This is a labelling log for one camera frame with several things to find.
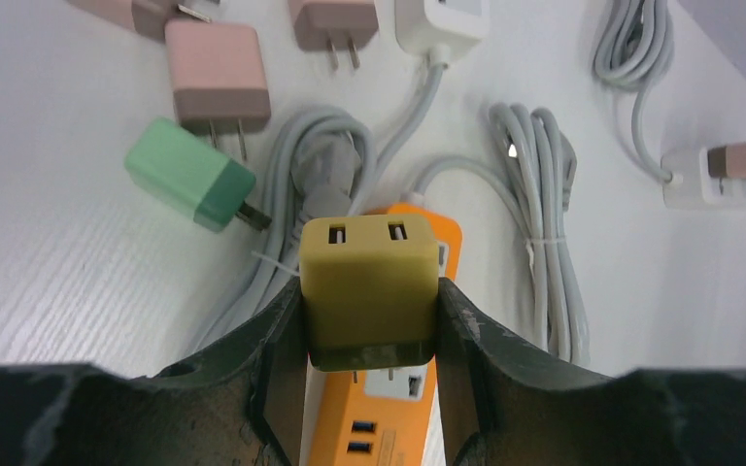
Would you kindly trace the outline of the mint adapter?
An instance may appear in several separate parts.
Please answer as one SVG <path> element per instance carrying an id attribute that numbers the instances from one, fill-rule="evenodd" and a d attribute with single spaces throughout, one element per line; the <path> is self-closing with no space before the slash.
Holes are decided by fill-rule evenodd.
<path id="1" fill-rule="evenodd" d="M 167 118 L 149 124 L 123 166 L 141 189 L 212 232 L 235 218 L 258 231 L 271 225 L 248 201 L 254 172 Z"/>

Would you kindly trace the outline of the yellow USB adapter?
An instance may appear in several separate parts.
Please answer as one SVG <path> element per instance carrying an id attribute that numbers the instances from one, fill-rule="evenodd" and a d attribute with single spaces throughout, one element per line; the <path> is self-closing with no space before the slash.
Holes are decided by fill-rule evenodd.
<path id="1" fill-rule="evenodd" d="M 434 356 L 439 246 L 425 217 L 316 218 L 298 257 L 317 370 L 421 366 Z"/>

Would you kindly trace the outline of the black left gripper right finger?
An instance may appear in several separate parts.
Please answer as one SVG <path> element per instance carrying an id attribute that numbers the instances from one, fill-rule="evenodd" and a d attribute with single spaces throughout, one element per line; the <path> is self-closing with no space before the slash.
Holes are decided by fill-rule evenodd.
<path id="1" fill-rule="evenodd" d="M 439 283 L 451 465 L 746 465 L 746 368 L 609 378 L 539 349 Z"/>

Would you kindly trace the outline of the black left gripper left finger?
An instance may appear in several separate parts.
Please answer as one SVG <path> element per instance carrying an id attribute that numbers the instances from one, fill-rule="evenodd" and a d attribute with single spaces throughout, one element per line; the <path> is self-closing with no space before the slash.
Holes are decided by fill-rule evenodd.
<path id="1" fill-rule="evenodd" d="M 0 465 L 296 465 L 307 359 L 292 279 L 256 316 L 151 378 L 0 366 Z"/>

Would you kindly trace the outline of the orange power strip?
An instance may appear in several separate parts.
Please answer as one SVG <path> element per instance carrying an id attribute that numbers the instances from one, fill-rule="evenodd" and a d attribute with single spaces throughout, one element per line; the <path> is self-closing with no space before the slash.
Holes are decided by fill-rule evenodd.
<path id="1" fill-rule="evenodd" d="M 439 246 L 440 278 L 458 269 L 462 233 L 447 217 L 408 203 L 371 215 L 425 217 Z M 312 465 L 418 465 L 437 382 L 434 356 L 424 365 L 323 372 L 322 400 L 308 461 Z"/>

